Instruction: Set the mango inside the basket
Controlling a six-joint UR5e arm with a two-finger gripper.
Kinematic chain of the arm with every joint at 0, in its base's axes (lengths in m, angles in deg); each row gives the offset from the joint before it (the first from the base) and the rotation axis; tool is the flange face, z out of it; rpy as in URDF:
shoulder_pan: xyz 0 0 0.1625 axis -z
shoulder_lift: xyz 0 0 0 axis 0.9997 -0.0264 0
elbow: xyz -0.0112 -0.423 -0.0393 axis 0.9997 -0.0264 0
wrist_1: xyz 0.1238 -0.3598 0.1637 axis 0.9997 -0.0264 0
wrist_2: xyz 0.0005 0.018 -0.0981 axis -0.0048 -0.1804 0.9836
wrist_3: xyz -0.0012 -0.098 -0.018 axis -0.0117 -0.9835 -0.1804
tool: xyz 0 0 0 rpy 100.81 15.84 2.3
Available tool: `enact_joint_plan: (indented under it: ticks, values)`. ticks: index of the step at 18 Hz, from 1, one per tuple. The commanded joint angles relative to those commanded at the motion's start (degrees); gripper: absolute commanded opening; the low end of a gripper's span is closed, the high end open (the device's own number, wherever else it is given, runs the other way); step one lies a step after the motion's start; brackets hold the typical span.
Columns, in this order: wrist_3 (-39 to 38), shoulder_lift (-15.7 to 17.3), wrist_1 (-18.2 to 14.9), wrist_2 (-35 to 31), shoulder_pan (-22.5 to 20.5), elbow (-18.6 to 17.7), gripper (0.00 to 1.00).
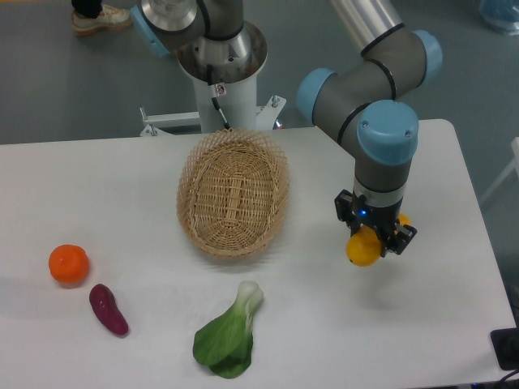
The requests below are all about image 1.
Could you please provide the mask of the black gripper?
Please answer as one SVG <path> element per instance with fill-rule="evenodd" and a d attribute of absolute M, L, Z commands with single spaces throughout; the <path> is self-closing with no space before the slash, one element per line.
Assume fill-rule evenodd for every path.
<path fill-rule="evenodd" d="M 403 189 L 392 192 L 354 190 L 353 194 L 342 190 L 334 199 L 337 219 L 346 223 L 351 235 L 355 235 L 362 225 L 378 228 L 380 255 L 401 254 L 417 233 L 415 227 L 397 223 L 403 195 Z"/>

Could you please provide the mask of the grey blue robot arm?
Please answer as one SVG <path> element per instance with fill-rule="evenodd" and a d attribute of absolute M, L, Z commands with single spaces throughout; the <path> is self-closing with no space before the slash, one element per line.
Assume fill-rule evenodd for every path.
<path fill-rule="evenodd" d="M 299 111 L 355 161 L 352 190 L 335 200 L 338 219 L 352 233 L 373 231 L 380 253 L 400 254 L 416 229 L 399 217 L 418 118 L 401 96 L 442 66 L 438 41 L 408 30 L 389 1 L 335 1 L 362 62 L 339 75 L 319 68 L 300 83 Z M 175 53 L 195 86 L 204 132 L 258 129 L 256 76 L 267 47 L 243 17 L 240 1 L 139 1 L 131 17 L 151 51 Z"/>

